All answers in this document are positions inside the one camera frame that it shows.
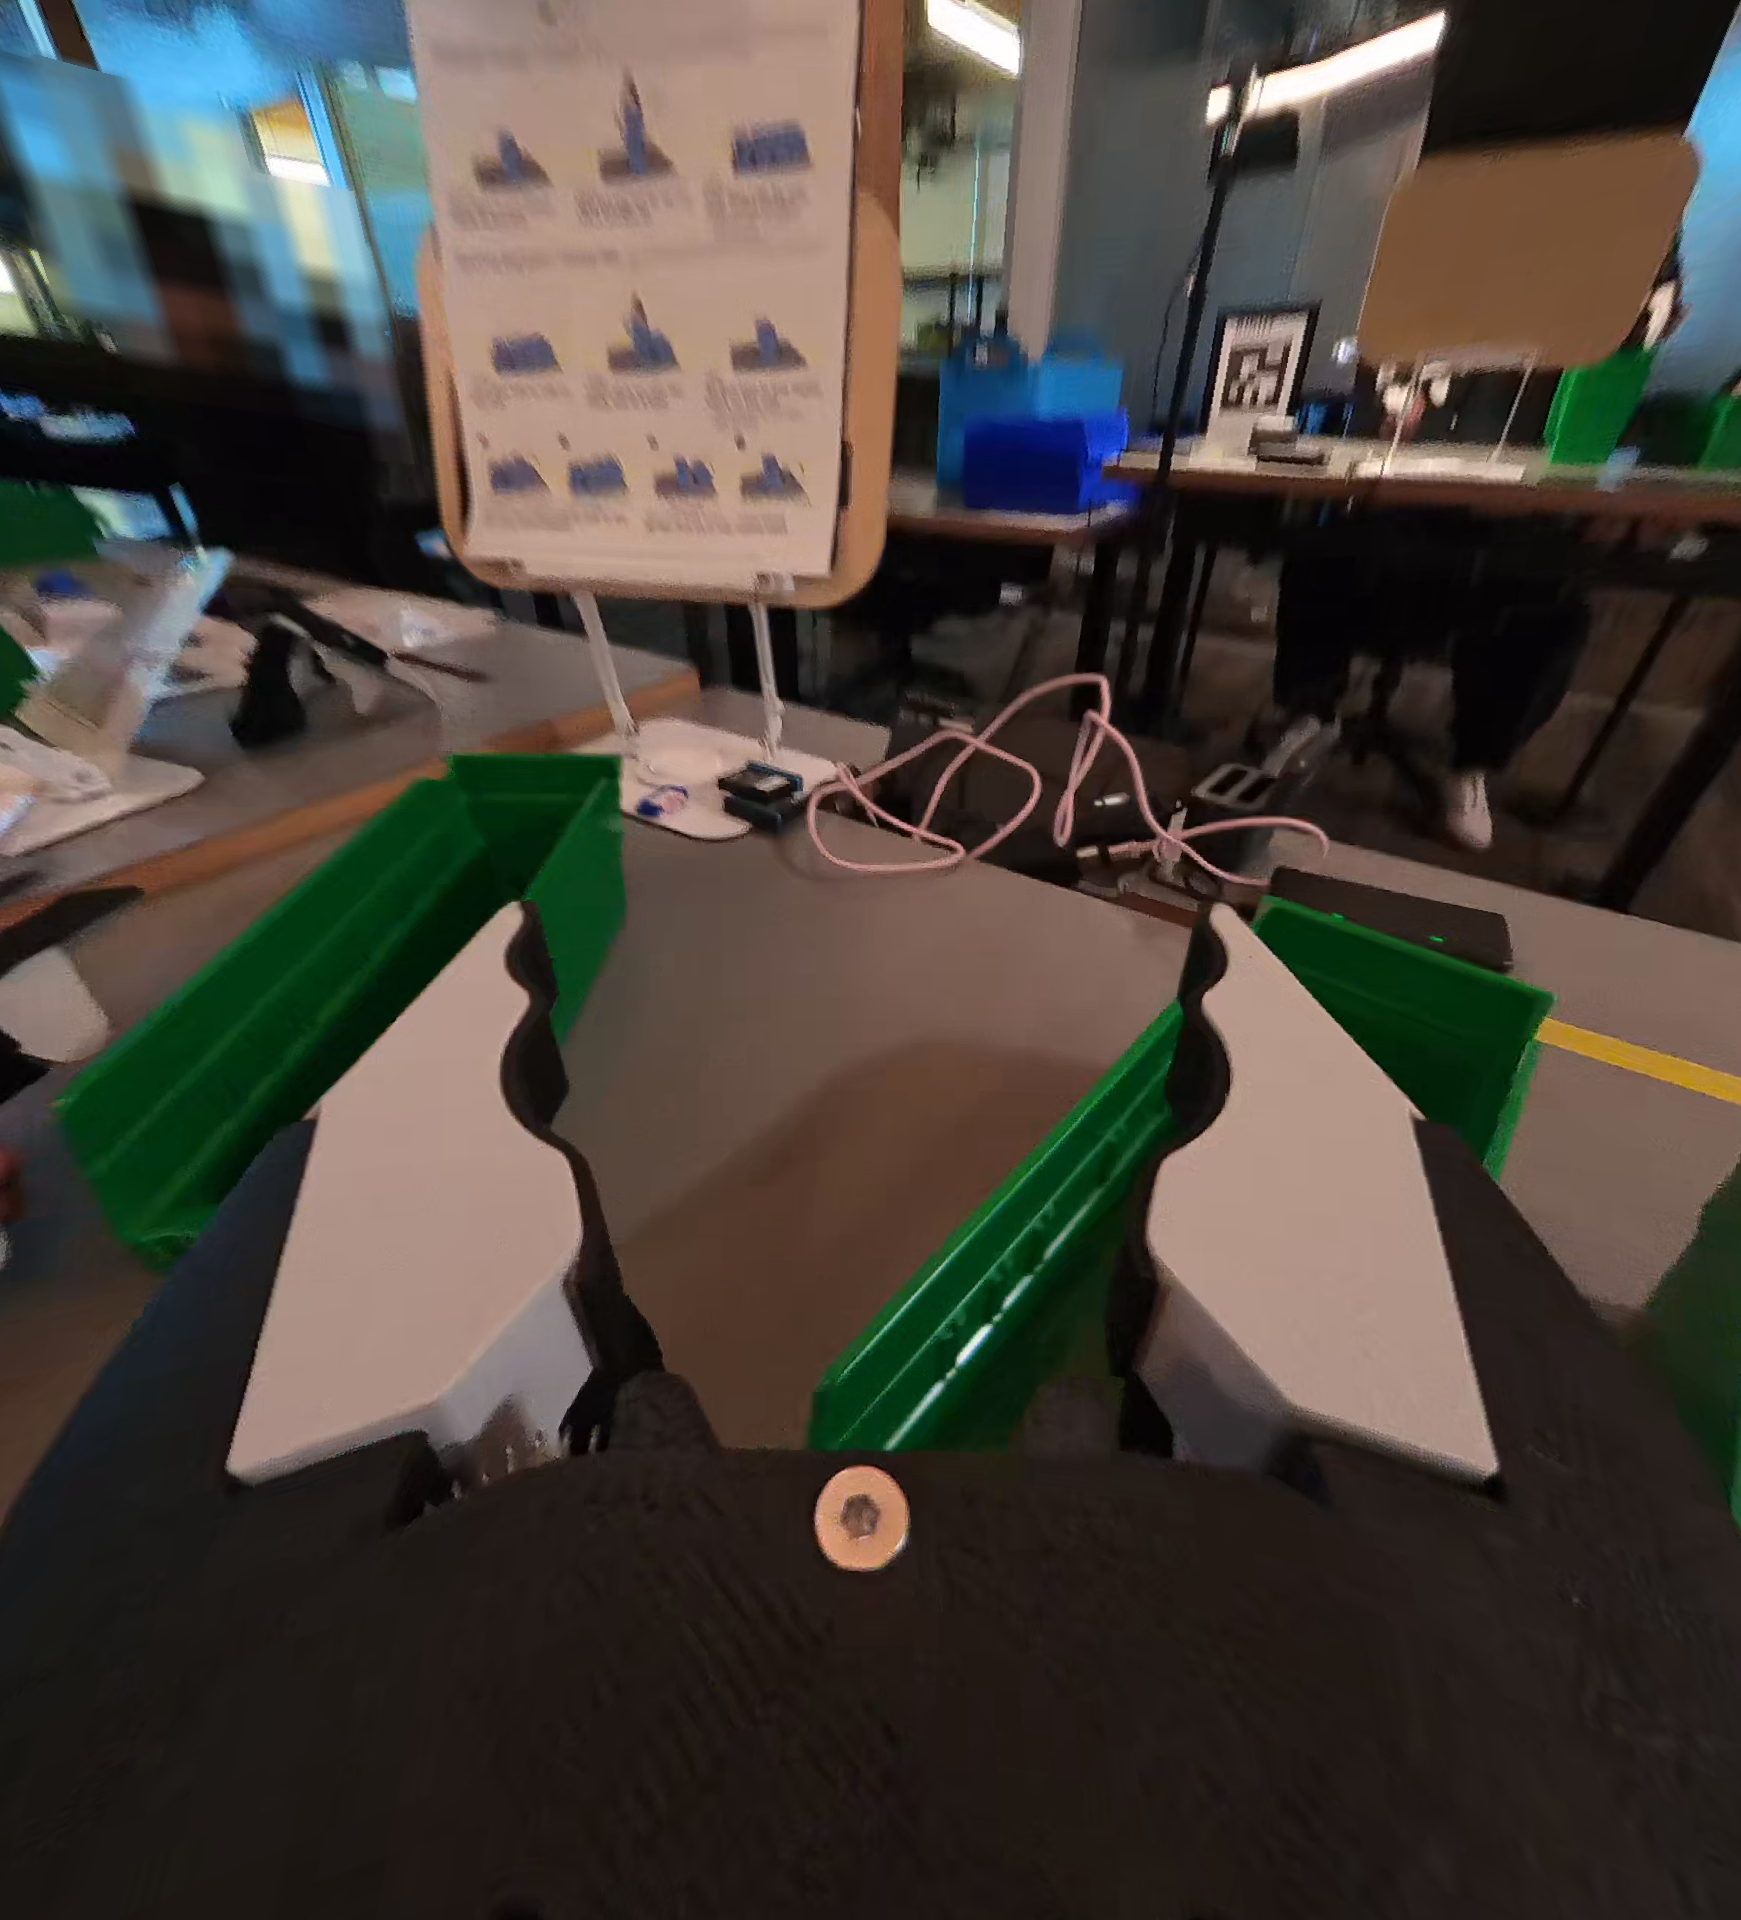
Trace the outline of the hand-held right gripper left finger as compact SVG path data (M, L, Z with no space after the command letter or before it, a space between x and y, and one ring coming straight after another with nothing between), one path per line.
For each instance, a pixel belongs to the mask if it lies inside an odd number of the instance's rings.
M314 1104L239 1482L400 1437L489 1482L600 1448L622 1389L660 1373L559 1128L559 988L541 911L504 905Z

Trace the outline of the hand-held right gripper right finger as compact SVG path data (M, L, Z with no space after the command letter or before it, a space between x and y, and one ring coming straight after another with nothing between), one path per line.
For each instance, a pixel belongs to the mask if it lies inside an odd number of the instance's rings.
M1271 1476L1309 1443L1501 1473L1423 1117L1230 907L1192 939L1172 1145L1112 1294L1130 1453Z

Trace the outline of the black charger box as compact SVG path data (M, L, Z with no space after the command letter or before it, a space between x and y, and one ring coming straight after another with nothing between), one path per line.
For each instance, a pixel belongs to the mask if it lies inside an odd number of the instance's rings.
M1444 953L1491 975L1508 976L1513 971L1508 918L1486 909L1291 866L1273 870L1260 907L1260 922L1265 921L1271 901L1356 925L1414 949Z

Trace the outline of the black clamp stand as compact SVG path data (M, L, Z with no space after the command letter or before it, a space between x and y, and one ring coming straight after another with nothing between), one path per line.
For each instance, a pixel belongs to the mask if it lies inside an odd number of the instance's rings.
M284 592L239 603L224 592L213 613L251 643L228 721L236 746L251 755L299 741L312 721L336 718L340 711L366 722L404 697L449 708L454 684L482 689L492 683L489 668L381 646Z

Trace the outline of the black box with blue edge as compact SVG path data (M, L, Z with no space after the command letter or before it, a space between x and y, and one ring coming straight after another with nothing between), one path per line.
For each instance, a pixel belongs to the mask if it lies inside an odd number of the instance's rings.
M804 814L804 781L782 766L747 761L717 781L723 812L743 828L768 837L786 833Z

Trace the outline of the black labelled box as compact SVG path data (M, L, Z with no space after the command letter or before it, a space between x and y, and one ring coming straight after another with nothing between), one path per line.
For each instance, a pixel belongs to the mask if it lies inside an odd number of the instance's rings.
M1079 727L1065 713L1029 713L1015 718L998 734L995 753L978 753L964 770L956 772L931 817L931 831L975 851L1008 826L1029 801L1032 781L1023 762L1042 781L1042 796L1028 823L1008 837L986 860L1015 873L1036 873L1056 866L1065 852L1053 841L1058 802L1069 779ZM925 751L902 768L874 787L874 801L911 826L925 824L931 792L946 777L964 742L964 730L932 745L920 724L899 728L894 748L922 746Z

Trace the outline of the long wooden work table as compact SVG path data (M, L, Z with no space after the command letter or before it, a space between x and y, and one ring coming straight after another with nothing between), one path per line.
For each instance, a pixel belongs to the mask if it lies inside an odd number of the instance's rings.
M912 598L964 587L970 576L1006 587L1012 583L1006 559L1039 557L1045 559L1044 575L1028 579L1028 587L1044 588L1049 604L1058 559L1087 559L1075 670L1100 674L1112 661L1119 575L1140 524L1133 500L1065 517L978 508L926 472L896 472L888 482L883 557L872 585Z

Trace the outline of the blue plastic tote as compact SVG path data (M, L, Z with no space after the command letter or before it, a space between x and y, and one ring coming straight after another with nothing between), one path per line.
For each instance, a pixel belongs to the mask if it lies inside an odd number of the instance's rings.
M935 481L962 488L968 428L980 421L1067 421L1124 410L1124 363L1087 331L1060 331L1044 355L1008 332L968 335L936 371Z
M1023 517L1095 517L1124 508L1137 488L1110 474L1130 447L1121 407L1087 415L986 416L966 428L959 478L968 510Z

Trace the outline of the studio light on stand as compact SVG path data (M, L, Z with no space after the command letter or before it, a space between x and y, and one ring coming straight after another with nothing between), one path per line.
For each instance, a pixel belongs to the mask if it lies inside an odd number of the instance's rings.
M1298 413L1348 400L1385 207L1414 168L1445 32L1441 4L1207 4L1184 156L1148 183L1172 272L1137 416L1189 451L1219 314L1320 303Z

